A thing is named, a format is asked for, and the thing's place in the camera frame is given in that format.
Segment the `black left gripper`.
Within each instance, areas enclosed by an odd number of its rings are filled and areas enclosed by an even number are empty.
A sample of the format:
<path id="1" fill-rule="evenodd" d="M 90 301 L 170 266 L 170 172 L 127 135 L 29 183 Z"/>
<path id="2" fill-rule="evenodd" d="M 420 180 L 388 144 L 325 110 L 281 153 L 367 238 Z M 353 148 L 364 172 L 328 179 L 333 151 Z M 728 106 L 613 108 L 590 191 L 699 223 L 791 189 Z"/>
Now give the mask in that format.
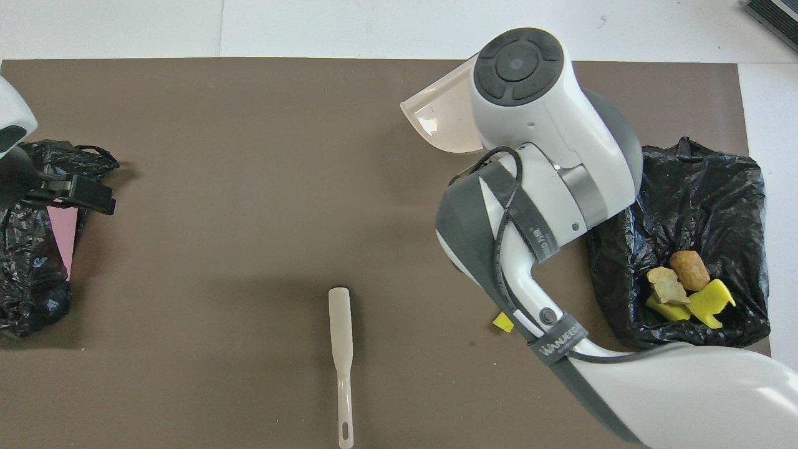
<path id="1" fill-rule="evenodd" d="M 53 208 L 80 208 L 108 216 L 116 211 L 111 187 L 80 175 L 43 175 L 36 188 L 25 195 L 25 201 Z"/>

